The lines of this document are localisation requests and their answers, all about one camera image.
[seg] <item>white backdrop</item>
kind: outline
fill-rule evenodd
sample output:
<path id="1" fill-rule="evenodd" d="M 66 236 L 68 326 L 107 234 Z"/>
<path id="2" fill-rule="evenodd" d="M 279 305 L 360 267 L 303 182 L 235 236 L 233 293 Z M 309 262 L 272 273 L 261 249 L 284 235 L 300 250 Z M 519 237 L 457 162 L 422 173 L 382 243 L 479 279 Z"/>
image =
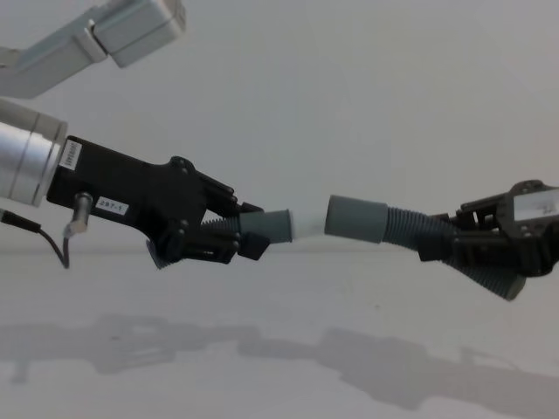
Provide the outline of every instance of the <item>white backdrop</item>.
<path id="1" fill-rule="evenodd" d="M 94 3 L 3 0 L 0 44 Z M 269 210 L 341 194 L 439 213 L 559 184 L 557 2 L 185 4 L 187 37 L 22 103 L 147 161 L 184 155 Z M 52 233 L 70 216 L 1 206 Z M 61 272 L 42 241 L 2 228 L 2 416 L 556 417 L 556 275 L 509 305 L 341 240 L 284 250 L 365 252 L 163 273 L 141 234 L 101 220 L 72 246 L 97 256 Z"/>
<path id="2" fill-rule="evenodd" d="M 5 0 L 0 39 L 30 45 L 93 4 Z M 556 2 L 185 4 L 187 37 L 126 71 L 97 65 L 25 105 L 138 158 L 184 155 L 270 210 L 323 209 L 341 194 L 439 213 L 556 179 Z M 24 213 L 52 232 L 69 217 L 47 203 Z M 7 235 L 0 249 L 43 246 Z M 96 221 L 78 246 L 142 242 Z"/>

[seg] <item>black ribbed tube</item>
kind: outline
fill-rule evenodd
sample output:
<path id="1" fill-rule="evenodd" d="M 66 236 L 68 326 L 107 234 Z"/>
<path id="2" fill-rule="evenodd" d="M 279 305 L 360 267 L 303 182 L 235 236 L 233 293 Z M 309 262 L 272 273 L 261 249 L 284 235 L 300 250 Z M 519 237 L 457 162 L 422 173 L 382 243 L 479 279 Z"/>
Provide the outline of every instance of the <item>black ribbed tube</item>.
<path id="1" fill-rule="evenodd" d="M 432 216 L 407 209 L 389 208 L 383 241 L 417 251 L 419 235 L 452 234 L 455 231 L 457 229 L 454 226 Z M 526 283 L 524 277 L 508 269 L 463 267 L 453 259 L 448 259 L 444 263 L 507 301 L 515 299 Z"/>

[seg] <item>sticker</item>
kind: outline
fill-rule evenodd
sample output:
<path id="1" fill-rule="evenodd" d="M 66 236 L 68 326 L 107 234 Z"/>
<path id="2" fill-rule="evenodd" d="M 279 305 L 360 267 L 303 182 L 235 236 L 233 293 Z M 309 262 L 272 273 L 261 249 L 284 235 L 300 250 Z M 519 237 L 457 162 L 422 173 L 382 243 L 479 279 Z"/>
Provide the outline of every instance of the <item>sticker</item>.
<path id="1" fill-rule="evenodd" d="M 99 201 L 97 201 L 97 205 L 95 205 L 95 208 L 112 212 L 114 214 L 118 214 L 119 216 L 125 216 L 130 206 L 126 205 L 125 203 L 119 203 L 118 201 L 114 201 L 112 199 L 101 196 L 99 198 Z"/>
<path id="2" fill-rule="evenodd" d="M 75 170 L 78 166 L 79 155 L 81 154 L 81 144 L 76 141 L 68 140 L 62 158 L 60 159 L 60 166 Z"/>
<path id="3" fill-rule="evenodd" d="M 559 189 L 514 197 L 514 220 L 559 216 Z"/>

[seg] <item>gray cylinder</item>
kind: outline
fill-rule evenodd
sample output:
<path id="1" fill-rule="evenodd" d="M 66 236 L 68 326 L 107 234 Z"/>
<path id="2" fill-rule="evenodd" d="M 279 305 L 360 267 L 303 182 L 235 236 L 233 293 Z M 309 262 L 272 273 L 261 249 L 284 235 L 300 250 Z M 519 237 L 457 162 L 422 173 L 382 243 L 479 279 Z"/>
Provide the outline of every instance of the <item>gray cylinder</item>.
<path id="1" fill-rule="evenodd" d="M 66 142 L 67 124 L 0 100 L 0 197 L 39 206 Z"/>

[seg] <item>metal bracket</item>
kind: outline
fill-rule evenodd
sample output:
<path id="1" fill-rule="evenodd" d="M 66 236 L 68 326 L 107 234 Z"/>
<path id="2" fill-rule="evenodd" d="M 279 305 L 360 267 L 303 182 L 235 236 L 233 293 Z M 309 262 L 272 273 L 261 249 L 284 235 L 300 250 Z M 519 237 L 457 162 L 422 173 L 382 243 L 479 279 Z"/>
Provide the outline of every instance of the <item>metal bracket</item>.
<path id="1" fill-rule="evenodd" d="M 31 48 L 0 47 L 0 96 L 34 98 L 108 56 L 127 67 L 185 30 L 181 0 L 112 0 Z"/>

